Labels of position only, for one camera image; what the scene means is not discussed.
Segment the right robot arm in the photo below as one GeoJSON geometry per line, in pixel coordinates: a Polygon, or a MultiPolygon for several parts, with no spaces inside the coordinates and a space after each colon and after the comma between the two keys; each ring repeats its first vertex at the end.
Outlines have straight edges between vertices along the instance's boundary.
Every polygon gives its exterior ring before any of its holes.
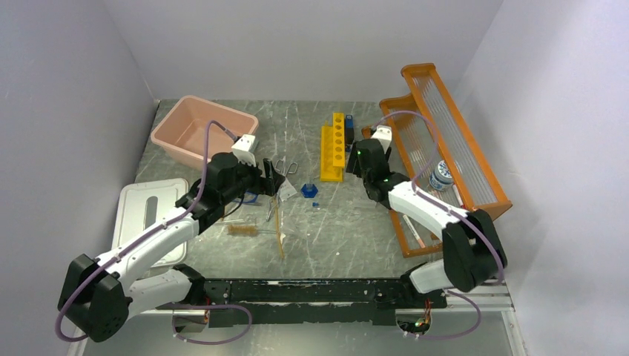
{"type": "Polygon", "coordinates": [[[504,279],[507,258],[486,211],[456,208],[423,191],[409,177],[391,171],[377,139],[353,145],[347,170],[362,179],[370,200],[408,216],[441,241],[441,260],[408,272],[409,282],[400,288],[407,306],[420,306],[431,291],[468,292],[491,278],[504,279]]]}

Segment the blue base graduated cylinder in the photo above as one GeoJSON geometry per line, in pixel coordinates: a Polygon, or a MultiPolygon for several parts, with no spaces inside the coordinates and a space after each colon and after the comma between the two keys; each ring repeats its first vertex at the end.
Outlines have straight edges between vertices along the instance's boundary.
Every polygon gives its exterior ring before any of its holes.
{"type": "Polygon", "coordinates": [[[309,178],[301,187],[300,192],[304,198],[315,198],[318,193],[317,186],[315,185],[315,180],[313,178],[309,178]]]}

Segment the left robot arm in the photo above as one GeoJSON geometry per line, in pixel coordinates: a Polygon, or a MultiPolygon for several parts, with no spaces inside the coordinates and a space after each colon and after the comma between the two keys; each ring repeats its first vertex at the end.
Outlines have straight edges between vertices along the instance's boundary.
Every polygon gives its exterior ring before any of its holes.
{"type": "Polygon", "coordinates": [[[124,245],[94,258],[81,254],[70,263],[57,306],[58,338],[80,340],[63,334],[64,319],[83,331],[83,339],[102,342],[128,319],[156,307],[210,306],[205,278],[186,264],[173,266],[156,277],[144,278],[143,274],[168,252],[224,217],[230,202],[246,193],[273,197],[285,179],[270,159],[258,166],[233,153],[215,154],[200,179],[165,217],[124,245]]]}

